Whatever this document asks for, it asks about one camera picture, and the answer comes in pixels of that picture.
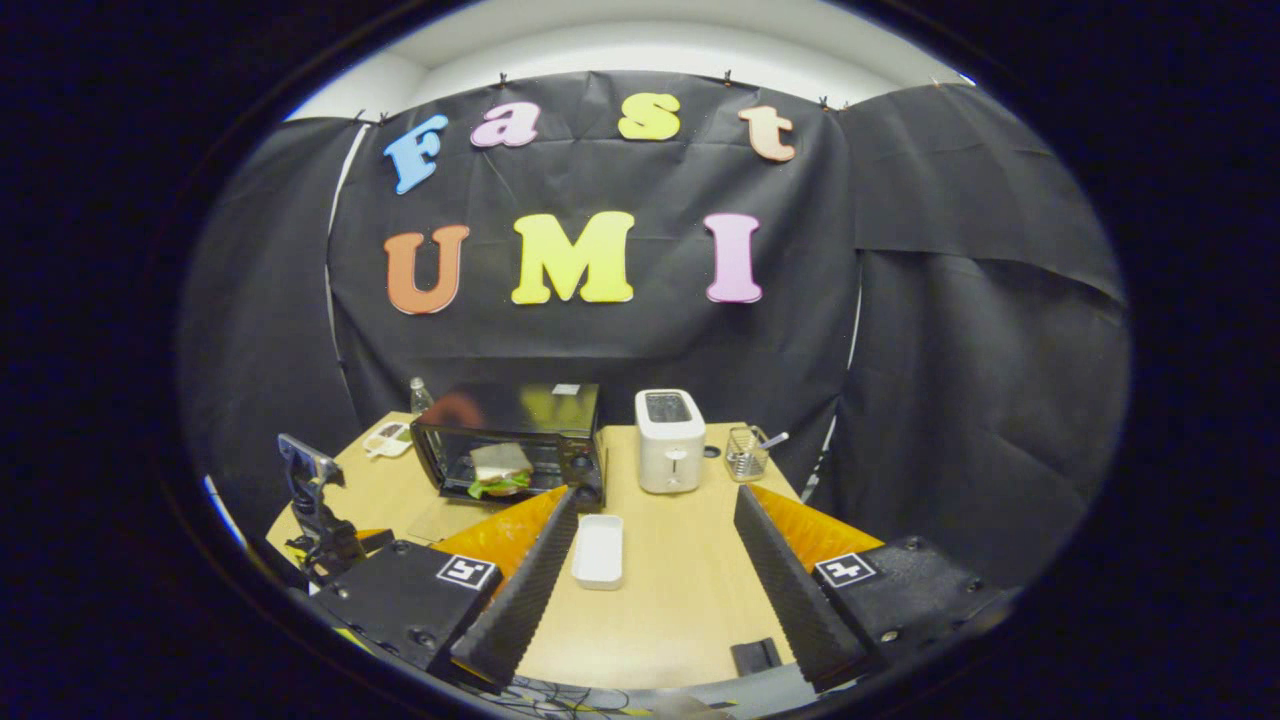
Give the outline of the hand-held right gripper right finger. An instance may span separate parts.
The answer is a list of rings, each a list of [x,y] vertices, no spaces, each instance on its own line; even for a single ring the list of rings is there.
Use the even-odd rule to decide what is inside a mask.
[[[881,541],[755,484],[739,489],[733,525],[815,691],[919,662],[1018,596],[922,536]]]

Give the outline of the black electric oven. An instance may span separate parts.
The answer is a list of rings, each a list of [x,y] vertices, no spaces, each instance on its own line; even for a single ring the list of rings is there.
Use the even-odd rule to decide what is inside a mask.
[[[475,519],[566,489],[579,509],[605,506],[605,462],[598,441],[602,386],[594,382],[466,380],[412,416],[413,450],[430,487],[451,509]],[[530,487],[506,497],[472,498],[470,451],[515,442],[532,462]]]

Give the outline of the white divided seasoning plate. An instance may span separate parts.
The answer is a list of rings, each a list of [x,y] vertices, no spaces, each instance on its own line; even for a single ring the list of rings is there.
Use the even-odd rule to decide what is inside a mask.
[[[387,421],[364,439],[362,447],[367,457],[399,457],[412,448],[413,441],[410,424]]]

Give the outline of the black backdrop cloth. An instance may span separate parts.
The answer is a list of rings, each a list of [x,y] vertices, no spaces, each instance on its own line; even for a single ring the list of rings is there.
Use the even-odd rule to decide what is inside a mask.
[[[214,202],[177,331],[197,477],[242,530],[325,452],[466,380],[640,389],[791,434],[815,505],[1004,585],[1050,564],[1114,455],[1132,323],[1093,208],[988,94],[842,110],[579,72],[375,124],[280,123]]]

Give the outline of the bread and lettuce sandwich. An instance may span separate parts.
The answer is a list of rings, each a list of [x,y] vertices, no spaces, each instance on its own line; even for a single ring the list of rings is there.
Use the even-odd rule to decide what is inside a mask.
[[[474,480],[467,493],[472,498],[506,497],[530,487],[532,462],[518,443],[477,446],[470,451]]]

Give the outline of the small black block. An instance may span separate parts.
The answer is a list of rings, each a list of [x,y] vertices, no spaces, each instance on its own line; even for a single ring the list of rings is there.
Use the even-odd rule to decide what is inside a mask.
[[[730,653],[733,660],[737,676],[740,678],[764,673],[783,665],[778,647],[771,637],[760,641],[732,644],[730,647]]]

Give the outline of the white rectangular tray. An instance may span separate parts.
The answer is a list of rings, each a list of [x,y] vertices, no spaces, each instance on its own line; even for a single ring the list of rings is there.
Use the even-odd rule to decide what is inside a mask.
[[[584,514],[575,536],[571,575],[588,591],[617,591],[625,577],[625,520]]]

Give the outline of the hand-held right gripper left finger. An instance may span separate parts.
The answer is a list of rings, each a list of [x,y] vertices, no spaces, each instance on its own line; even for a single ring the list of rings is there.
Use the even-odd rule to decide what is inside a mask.
[[[372,653],[498,691],[515,678],[553,594],[580,495],[538,495],[434,546],[397,541],[310,600]]]

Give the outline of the white toaster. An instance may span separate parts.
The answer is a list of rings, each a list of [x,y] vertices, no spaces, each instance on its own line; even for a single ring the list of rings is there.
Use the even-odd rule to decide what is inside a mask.
[[[635,395],[637,480],[652,495],[698,489],[707,424],[684,389],[643,389]]]

